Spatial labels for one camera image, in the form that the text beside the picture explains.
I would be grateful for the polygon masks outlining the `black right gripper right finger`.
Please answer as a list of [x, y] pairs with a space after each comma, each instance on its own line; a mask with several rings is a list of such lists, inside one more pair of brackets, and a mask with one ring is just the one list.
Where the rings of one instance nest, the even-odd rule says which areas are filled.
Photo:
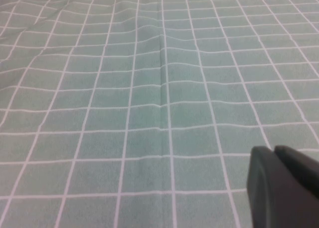
[[274, 152], [298, 183], [318, 199], [319, 162], [285, 145], [277, 145]]

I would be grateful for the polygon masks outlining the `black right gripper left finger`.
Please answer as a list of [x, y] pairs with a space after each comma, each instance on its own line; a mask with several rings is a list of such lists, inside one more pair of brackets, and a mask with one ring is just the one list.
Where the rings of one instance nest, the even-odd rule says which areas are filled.
[[319, 226], [319, 199], [298, 183], [274, 149], [252, 148], [247, 194], [255, 228]]

